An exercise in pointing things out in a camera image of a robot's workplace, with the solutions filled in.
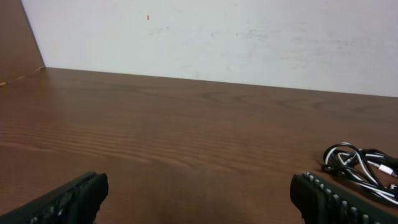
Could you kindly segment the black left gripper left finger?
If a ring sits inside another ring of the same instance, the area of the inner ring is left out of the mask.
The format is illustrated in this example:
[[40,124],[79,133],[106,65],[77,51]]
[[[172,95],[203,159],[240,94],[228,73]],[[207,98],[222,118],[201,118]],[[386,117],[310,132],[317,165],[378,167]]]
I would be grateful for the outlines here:
[[108,196],[105,173],[87,172],[57,189],[1,215],[8,224],[94,224]]

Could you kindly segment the wooden side panel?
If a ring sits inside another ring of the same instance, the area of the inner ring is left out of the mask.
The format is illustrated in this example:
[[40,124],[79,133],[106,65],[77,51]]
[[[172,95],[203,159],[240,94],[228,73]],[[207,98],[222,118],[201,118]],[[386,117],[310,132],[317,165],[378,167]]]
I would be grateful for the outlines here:
[[44,68],[21,0],[1,0],[1,85]]

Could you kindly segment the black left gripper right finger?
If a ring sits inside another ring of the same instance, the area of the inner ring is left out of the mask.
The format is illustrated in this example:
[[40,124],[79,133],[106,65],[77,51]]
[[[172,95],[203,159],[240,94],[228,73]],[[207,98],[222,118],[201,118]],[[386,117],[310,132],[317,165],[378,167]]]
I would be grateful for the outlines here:
[[395,215],[307,171],[292,177],[290,199],[305,224],[397,224]]

